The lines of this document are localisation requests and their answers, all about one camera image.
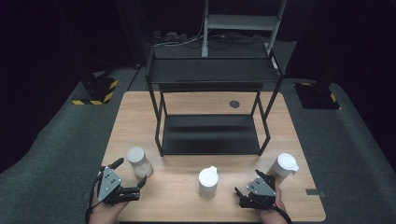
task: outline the white cup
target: white cup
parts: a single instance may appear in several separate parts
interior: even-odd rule
[[[218,168],[211,166],[199,173],[199,195],[203,198],[213,198],[219,182]]]
[[[298,169],[299,167],[294,157],[288,153],[282,153],[276,158],[267,174],[273,175],[279,185],[288,175],[294,175]]]

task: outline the gray carpet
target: gray carpet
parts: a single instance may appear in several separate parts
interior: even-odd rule
[[[285,43],[284,50],[281,42],[277,44],[279,53],[285,54],[279,58],[288,59],[290,43]],[[210,49],[209,55],[218,52],[220,56],[233,53],[238,56],[245,52],[251,56],[248,50],[238,51],[246,45],[233,47],[239,49]],[[198,49],[183,47],[157,50],[171,56],[200,54]],[[121,97],[133,79],[130,91],[146,91],[145,71],[143,66],[135,79],[137,70],[113,71],[110,76],[119,84],[106,105],[64,103],[29,153],[0,175],[0,223],[84,222],[88,194],[101,165]],[[327,218],[323,223],[395,223],[396,175],[353,104],[333,84],[331,91],[341,110],[302,109],[292,85],[297,81],[302,80],[286,79],[280,92],[312,176],[325,195],[322,202]]]

